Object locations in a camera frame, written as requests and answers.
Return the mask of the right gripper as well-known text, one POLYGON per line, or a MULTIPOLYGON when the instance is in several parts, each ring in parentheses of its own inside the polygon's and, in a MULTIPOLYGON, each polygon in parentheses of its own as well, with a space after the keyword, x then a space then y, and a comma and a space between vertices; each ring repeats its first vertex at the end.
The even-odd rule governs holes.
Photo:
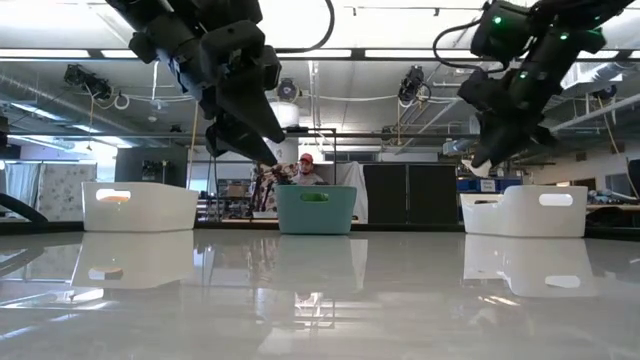
POLYGON ((496 107, 476 114, 479 123, 471 165, 496 166, 532 143, 553 146, 555 137, 543 127, 543 109, 562 91, 561 80, 570 69, 570 50, 540 47, 517 69, 497 79, 506 96, 496 107))

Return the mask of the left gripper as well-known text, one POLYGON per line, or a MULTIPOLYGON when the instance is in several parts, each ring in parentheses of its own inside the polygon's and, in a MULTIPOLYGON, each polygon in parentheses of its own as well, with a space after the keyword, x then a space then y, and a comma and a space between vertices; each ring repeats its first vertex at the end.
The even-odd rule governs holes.
POLYGON ((278 85, 281 64, 264 33, 253 22, 217 28, 200 39, 199 56, 216 105, 238 119, 223 114, 206 129, 210 155, 232 152, 275 165, 276 157, 262 137, 280 143, 285 135, 264 92, 278 85))

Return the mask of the white cylindrical tank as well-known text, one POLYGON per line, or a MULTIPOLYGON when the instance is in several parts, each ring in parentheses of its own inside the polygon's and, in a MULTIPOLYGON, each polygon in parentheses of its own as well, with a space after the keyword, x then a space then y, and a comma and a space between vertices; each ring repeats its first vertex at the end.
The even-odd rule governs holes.
MULTIPOLYGON (((297 105, 288 102, 272 102, 270 106, 282 128, 299 124, 300 109, 297 105)), ((280 143, 267 140, 266 143, 279 163, 296 163, 299 160, 297 138, 287 137, 280 143)))

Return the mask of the blue storage bin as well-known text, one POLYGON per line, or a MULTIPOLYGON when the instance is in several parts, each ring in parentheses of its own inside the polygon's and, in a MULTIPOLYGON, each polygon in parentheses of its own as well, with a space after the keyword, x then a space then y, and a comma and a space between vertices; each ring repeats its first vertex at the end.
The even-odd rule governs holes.
POLYGON ((522 184, 522 179, 520 177, 515 177, 515 178, 459 177, 456 181, 456 187, 459 193, 502 193, 510 186, 519 186, 521 184, 522 184))

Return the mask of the black ceiling-hung device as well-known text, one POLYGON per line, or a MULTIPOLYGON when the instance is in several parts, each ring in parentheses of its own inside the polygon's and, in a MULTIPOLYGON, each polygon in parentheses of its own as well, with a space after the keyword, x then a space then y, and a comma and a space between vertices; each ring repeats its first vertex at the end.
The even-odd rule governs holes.
POLYGON ((113 88, 106 79, 98 77, 79 64, 68 64, 63 80, 67 85, 84 89, 97 100, 108 100, 113 94, 113 88))
POLYGON ((276 94, 280 101, 293 103, 300 95, 300 89, 292 78, 283 78, 276 88, 276 94))
POLYGON ((401 80, 397 95, 399 102, 403 106, 409 106, 414 102, 430 100, 431 96, 432 90, 425 82, 423 68, 412 65, 401 80))

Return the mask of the patterned cloth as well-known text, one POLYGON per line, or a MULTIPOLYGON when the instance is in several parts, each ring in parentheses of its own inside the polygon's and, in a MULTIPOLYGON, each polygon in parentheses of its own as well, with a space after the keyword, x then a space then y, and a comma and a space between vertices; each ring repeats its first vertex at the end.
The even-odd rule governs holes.
POLYGON ((276 164, 272 167, 258 163, 253 170, 250 190, 252 212, 276 212, 275 188, 278 185, 292 184, 297 173, 296 163, 276 164))

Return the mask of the person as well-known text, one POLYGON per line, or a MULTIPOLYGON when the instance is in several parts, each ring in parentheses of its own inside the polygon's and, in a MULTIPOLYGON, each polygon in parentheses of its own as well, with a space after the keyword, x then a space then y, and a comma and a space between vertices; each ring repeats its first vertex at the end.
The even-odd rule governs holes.
POLYGON ((309 153, 303 153, 298 161, 298 172, 291 179, 297 185, 320 185, 325 181, 314 170, 314 159, 309 153))

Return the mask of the white plastic basket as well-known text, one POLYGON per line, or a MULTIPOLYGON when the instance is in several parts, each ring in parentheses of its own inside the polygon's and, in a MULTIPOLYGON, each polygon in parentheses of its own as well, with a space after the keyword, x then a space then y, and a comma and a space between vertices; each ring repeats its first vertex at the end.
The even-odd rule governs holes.
POLYGON ((517 185, 502 194, 460 195, 469 234, 575 238, 585 233, 584 186, 517 185))
POLYGON ((152 182, 84 182, 83 224, 93 232, 166 232, 194 227, 199 193, 152 182), (97 197, 125 194, 125 203, 105 203, 97 197))

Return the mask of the black cabinet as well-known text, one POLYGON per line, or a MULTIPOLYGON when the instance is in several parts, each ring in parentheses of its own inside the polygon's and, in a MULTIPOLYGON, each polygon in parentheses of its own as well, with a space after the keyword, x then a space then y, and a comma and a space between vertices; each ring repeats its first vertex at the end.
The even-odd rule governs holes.
POLYGON ((363 172, 369 224, 458 224, 453 166, 369 164, 363 172))

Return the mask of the teal plastic basket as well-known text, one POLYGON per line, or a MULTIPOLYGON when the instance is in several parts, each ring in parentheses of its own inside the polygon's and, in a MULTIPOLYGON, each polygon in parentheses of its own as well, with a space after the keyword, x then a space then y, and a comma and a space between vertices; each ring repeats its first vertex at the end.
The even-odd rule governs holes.
POLYGON ((278 185, 278 226, 286 235, 345 235, 351 230, 356 188, 339 185, 278 185), (307 203, 302 193, 326 193, 329 201, 307 203))

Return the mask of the white floral-print panel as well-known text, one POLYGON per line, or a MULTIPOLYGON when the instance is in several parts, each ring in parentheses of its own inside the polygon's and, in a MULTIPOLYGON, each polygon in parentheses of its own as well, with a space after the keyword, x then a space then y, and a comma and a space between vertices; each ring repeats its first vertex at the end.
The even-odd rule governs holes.
POLYGON ((36 210, 50 222, 83 219, 82 184, 97 178, 95 164, 44 164, 38 183, 36 210))

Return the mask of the white curtain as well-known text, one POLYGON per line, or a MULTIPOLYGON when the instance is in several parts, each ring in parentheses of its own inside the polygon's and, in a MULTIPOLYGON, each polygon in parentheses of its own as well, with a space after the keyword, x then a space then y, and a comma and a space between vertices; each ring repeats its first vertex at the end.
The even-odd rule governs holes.
POLYGON ((38 194, 41 165, 37 163, 7 163, 4 168, 7 195, 34 207, 38 194))

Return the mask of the black metal rack frame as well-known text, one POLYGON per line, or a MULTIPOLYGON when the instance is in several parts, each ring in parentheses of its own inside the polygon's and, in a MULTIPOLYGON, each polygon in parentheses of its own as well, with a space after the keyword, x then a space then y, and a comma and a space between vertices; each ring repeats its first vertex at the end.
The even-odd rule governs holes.
MULTIPOLYGON (((291 127, 287 127, 285 129, 285 136, 286 138, 297 138, 299 140, 299 134, 303 134, 303 135, 308 135, 308 139, 310 139, 311 137, 313 137, 314 139, 317 139, 318 137, 320 137, 321 139, 324 139, 325 134, 330 131, 332 134, 334 134, 336 132, 335 129, 319 129, 319 128, 306 128, 306 127, 299 127, 299 126, 291 126, 291 127)), ((252 212, 251 210, 251 217, 252 218, 257 218, 257 219, 276 219, 277 218, 277 211, 276 212, 252 212)))

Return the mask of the black aluminium table frame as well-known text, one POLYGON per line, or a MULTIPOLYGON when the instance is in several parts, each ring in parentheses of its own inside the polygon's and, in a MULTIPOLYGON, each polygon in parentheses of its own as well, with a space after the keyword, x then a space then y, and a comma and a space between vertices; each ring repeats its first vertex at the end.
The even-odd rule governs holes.
MULTIPOLYGON (((195 230, 277 230, 277 223, 258 222, 202 222, 194 225, 195 230)), ((33 235, 44 233, 82 232, 82 222, 0 222, 0 236, 33 235)), ((353 224, 355 232, 463 232, 463 225, 425 224, 353 224)), ((618 239, 635 241, 640 238, 640 228, 586 227, 588 238, 618 239)))

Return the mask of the dark grey wall panel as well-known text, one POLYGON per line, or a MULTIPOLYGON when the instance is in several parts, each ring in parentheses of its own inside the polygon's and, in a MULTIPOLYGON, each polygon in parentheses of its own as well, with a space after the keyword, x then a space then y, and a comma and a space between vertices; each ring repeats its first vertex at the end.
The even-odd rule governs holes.
POLYGON ((188 153, 185 148, 121 148, 115 182, 152 182, 185 188, 188 153))

